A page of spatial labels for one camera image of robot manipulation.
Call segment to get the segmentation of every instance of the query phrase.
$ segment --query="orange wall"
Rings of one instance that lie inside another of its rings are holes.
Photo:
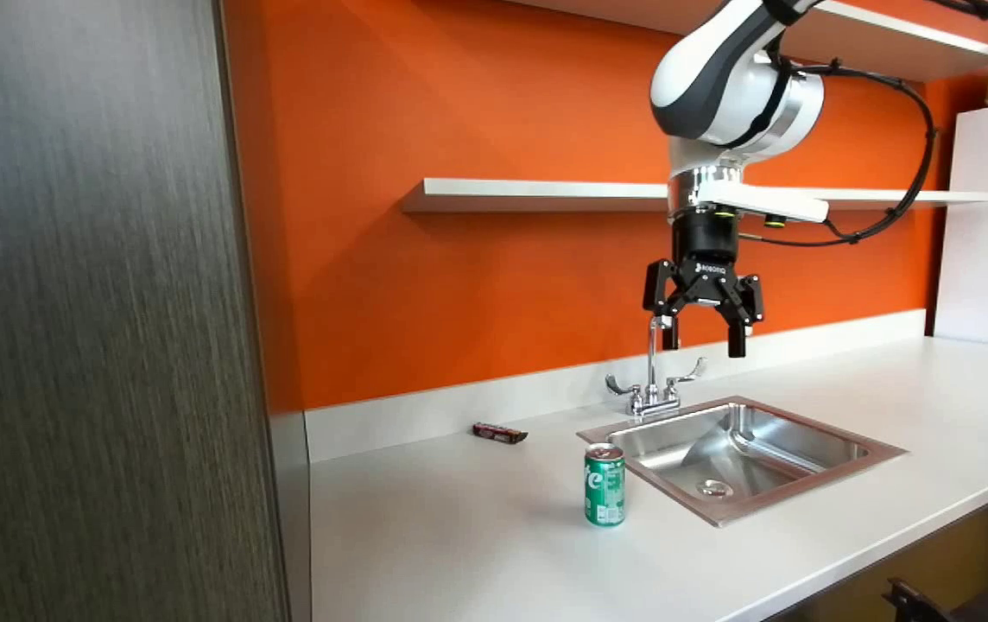
[[[423,176],[663,180],[645,84],[670,33],[494,0],[228,0],[228,33],[272,410],[644,353],[663,218],[396,200]],[[751,180],[903,186],[919,138],[899,95],[834,84],[815,134]],[[927,304],[933,244],[917,214],[856,248],[747,244],[740,269],[780,331]]]

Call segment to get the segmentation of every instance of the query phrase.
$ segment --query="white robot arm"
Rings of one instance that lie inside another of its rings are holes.
[[[796,149],[821,109],[821,78],[777,55],[777,36],[818,0],[730,0],[681,36],[654,76],[654,112],[670,134],[670,259],[651,263],[644,308],[677,344],[684,304],[730,321],[730,355],[747,355],[747,331],[763,319],[755,275],[736,281],[736,218],[821,222],[827,202],[747,186],[743,167]]]
[[[654,112],[670,134],[675,200],[821,222],[827,200],[747,186],[743,167],[796,149],[821,109],[821,78],[777,55],[777,36],[818,0],[730,0],[655,64]]]

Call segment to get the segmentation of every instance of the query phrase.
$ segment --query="faucet handle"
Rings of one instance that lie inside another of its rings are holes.
[[[689,373],[675,376],[675,380],[677,384],[693,384],[705,373],[707,373],[707,362],[705,362],[705,355],[697,355],[693,365]]]
[[[684,384],[684,376],[666,376],[666,384],[663,384],[663,404],[677,404],[677,384]]]
[[[630,397],[626,410],[640,410],[644,407],[644,385],[640,384],[623,385],[615,376],[603,376],[603,385],[613,393],[617,393],[617,397]]]

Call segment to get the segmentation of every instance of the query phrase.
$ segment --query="sink basin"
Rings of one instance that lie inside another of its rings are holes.
[[[693,404],[659,422],[588,428],[582,435],[588,441],[615,441],[633,473],[711,524],[903,453],[747,397]]]

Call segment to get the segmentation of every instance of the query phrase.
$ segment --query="soda can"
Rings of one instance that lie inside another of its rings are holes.
[[[626,520],[626,453],[613,441],[591,441],[585,456],[585,513],[613,527]]]

